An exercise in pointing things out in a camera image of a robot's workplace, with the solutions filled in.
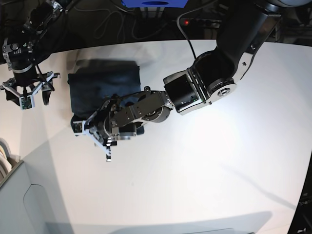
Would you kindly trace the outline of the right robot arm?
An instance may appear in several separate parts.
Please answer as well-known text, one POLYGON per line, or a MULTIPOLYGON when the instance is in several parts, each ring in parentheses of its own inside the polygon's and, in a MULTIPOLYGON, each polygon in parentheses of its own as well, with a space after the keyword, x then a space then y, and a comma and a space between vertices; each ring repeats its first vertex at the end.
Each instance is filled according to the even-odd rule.
POLYGON ((24 24, 0 40, 0 61, 13 73, 0 89, 6 93, 6 99, 21 110, 34 108, 38 92, 42 92, 44 105, 49 104, 55 90, 53 80, 60 74, 43 73, 39 64, 56 49, 57 43, 50 41, 48 31, 59 17, 67 15, 71 3, 70 0, 44 0, 31 11, 24 24))

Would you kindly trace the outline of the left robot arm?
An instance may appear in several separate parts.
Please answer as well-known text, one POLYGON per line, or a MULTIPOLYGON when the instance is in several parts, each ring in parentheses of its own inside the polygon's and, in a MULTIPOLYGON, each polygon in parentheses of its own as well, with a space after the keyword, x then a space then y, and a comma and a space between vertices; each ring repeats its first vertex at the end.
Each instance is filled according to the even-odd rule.
POLYGON ((196 56, 186 70, 167 76, 163 91, 146 86, 133 93, 136 102, 121 106, 112 95, 86 119, 73 122, 76 136, 88 136, 111 161, 111 147, 137 135, 147 123, 165 121, 172 110, 184 115, 232 93, 254 57, 280 21, 282 5, 272 0, 249 0, 228 10, 214 50, 196 56))

